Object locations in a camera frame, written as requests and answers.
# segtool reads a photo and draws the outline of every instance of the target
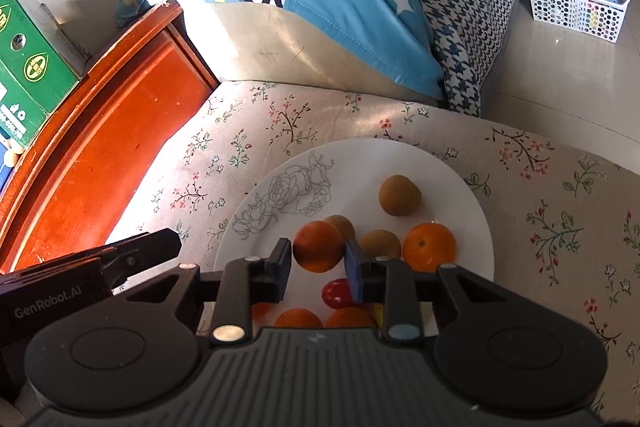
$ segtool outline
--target round plate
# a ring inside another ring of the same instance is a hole
[[[408,217],[386,214],[378,203],[382,182],[404,174],[422,192],[422,206]],[[494,279],[494,247],[489,225],[475,195],[444,162],[401,142],[362,138],[327,143],[290,159],[252,190],[230,220],[214,270],[229,261],[257,255],[268,257],[281,237],[293,240],[300,227],[341,214],[355,227],[356,238],[369,230],[385,229],[400,241],[419,223],[446,225],[458,242],[460,266],[485,279]],[[322,287],[345,277],[343,263],[325,273],[311,273],[292,261],[283,301],[256,327],[272,325],[283,311],[306,308],[323,322],[333,312],[321,298]],[[423,310],[425,334],[438,329]]]

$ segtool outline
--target storage basket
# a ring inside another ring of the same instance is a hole
[[[533,18],[616,42],[626,7],[606,0],[531,0]]]

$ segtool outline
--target ribbed black surface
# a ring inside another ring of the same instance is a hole
[[[31,425],[591,427],[601,422],[588,411],[540,421],[473,411],[431,374],[419,352],[384,346],[369,330],[265,329],[250,345],[218,349],[188,388],[145,412],[82,418],[47,409]]]

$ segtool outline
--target kiwi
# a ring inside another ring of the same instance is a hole
[[[398,236],[388,230],[371,230],[359,238],[358,243],[362,251],[374,259],[380,256],[398,259],[402,251]]]
[[[346,241],[348,239],[356,238],[356,231],[353,228],[351,221],[349,221],[349,219],[347,219],[346,217],[335,214],[333,216],[326,217],[324,220],[331,225],[334,225],[334,227],[338,229],[338,232],[340,232],[343,240]]]
[[[409,216],[420,207],[422,194],[409,178],[395,174],[380,185],[378,201],[382,210],[391,216]]]

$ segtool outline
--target white star print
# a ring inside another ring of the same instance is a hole
[[[404,12],[412,12],[415,13],[414,9],[411,8],[409,4],[409,0],[392,0],[396,3],[396,15],[400,15]]]

